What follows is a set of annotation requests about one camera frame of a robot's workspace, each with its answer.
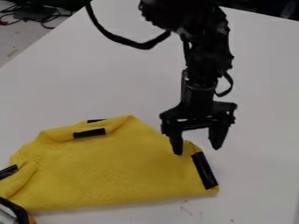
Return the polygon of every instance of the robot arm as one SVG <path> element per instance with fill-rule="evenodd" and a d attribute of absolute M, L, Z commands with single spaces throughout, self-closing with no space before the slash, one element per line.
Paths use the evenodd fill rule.
<path fill-rule="evenodd" d="M 87 12 L 94 25 L 114 42 L 149 50 L 162 42 L 172 32 L 184 43 L 186 69 L 182 73 L 181 102 L 160 115 L 162 132 L 167 135 L 174 153 L 182 155 L 185 130 L 209 129 L 212 147 L 219 149 L 226 139 L 233 112 L 237 105 L 214 101 L 233 88 L 233 79 L 227 73 L 232 68 L 233 56 L 228 45 L 228 22 L 226 14 L 210 0 L 141 0 L 139 9 L 146 20 L 165 33 L 146 43 L 136 43 L 107 31 L 97 21 L 89 0 L 84 0 Z M 217 93 L 219 78 L 230 83 L 223 93 Z"/>

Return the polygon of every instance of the white tabletop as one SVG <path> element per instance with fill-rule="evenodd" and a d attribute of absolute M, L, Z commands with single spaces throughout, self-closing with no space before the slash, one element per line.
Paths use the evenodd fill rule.
<path fill-rule="evenodd" d="M 94 9 L 113 32 L 139 41 L 159 34 L 137 5 L 138 0 L 100 0 Z M 219 195 L 43 213 L 38 224 L 293 223 L 299 192 L 299 23 L 226 13 L 236 87 L 225 100 L 239 104 L 237 123 L 219 151 L 204 130 L 185 134 L 204 149 Z M 138 51 L 102 37 L 79 11 L 1 68 L 1 167 L 39 131 L 84 119 L 134 114 L 159 129 L 159 113 L 179 101 L 183 68 L 178 36 Z"/>

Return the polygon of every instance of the black tape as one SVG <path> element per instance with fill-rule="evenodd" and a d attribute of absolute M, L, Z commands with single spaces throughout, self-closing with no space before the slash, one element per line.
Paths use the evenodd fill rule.
<path fill-rule="evenodd" d="M 217 179 L 212 173 L 211 167 L 205 158 L 204 152 L 198 152 L 192 156 L 193 162 L 198 170 L 199 176 L 206 190 L 218 185 Z"/>
<path fill-rule="evenodd" d="M 98 119 L 98 120 L 88 120 L 87 123 L 97 123 L 101 121 L 105 121 L 106 119 Z"/>
<path fill-rule="evenodd" d="M 15 172 L 18 172 L 18 168 L 17 168 L 16 164 L 0 171 L 0 180 L 8 178 L 9 176 L 14 174 Z"/>
<path fill-rule="evenodd" d="M 106 135 L 105 129 L 91 129 L 79 133 L 73 133 L 73 138 L 82 138 L 82 137 L 96 137 Z"/>

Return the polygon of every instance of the black cable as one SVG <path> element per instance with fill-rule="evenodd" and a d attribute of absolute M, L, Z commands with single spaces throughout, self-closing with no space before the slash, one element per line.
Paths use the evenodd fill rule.
<path fill-rule="evenodd" d="M 90 17 L 90 19 L 92 20 L 92 22 L 94 23 L 95 27 L 108 39 L 125 45 L 125 46 L 131 46 L 140 50 L 149 50 L 151 48 L 153 48 L 155 45 L 157 45 L 158 43 L 166 40 L 170 35 L 171 32 L 166 31 L 162 34 L 160 34 L 159 36 L 157 36 L 156 38 L 153 38 L 152 40 L 149 40 L 145 43 L 138 43 L 135 42 L 131 39 L 128 38 L 124 38 L 118 35 L 115 35 L 113 33 L 111 33 L 110 31 L 107 31 L 98 21 L 98 19 L 96 18 L 96 16 L 94 15 L 94 10 L 93 10 L 93 6 L 90 3 L 90 0 L 83 0 L 85 3 L 85 6 L 87 8 L 87 14 Z"/>
<path fill-rule="evenodd" d="M 43 27 L 45 27 L 46 29 L 49 29 L 49 30 L 55 29 L 56 27 L 47 26 L 47 25 L 45 25 L 46 23 L 49 23 L 59 17 L 68 17 L 69 18 L 73 14 L 73 12 L 71 11 L 69 15 L 64 15 L 64 14 L 61 14 L 61 12 L 56 7 L 53 7 L 53 8 L 56 10 L 58 15 L 51 15 L 51 16 L 44 17 L 43 20 L 40 22 L 40 24 Z"/>
<path fill-rule="evenodd" d="M 0 24 L 3 22 L 2 19 L 3 19 L 4 17 L 12 16 L 12 15 L 14 15 L 14 14 L 15 14 L 15 13 L 9 13 L 9 14 L 2 15 L 2 16 L 0 17 Z M 19 20 L 13 21 L 13 22 L 8 23 L 8 24 L 3 24 L 3 25 L 13 25 L 13 24 L 16 24 L 16 23 L 20 22 L 21 20 L 22 20 L 22 19 L 19 19 Z"/>
<path fill-rule="evenodd" d="M 8 7 L 5 10 L 0 10 L 0 13 L 9 13 L 9 12 L 15 12 L 15 11 L 19 11 L 21 8 L 23 8 L 23 5 L 20 4 L 14 4 L 10 7 Z"/>

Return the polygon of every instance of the yellow towel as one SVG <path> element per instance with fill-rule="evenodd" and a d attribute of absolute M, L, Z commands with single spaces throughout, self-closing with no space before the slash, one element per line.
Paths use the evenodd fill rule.
<path fill-rule="evenodd" d="M 132 115 L 50 129 L 11 157 L 19 171 L 0 181 L 0 197 L 40 211 L 216 193 L 192 161 L 200 149 L 184 151 Z"/>

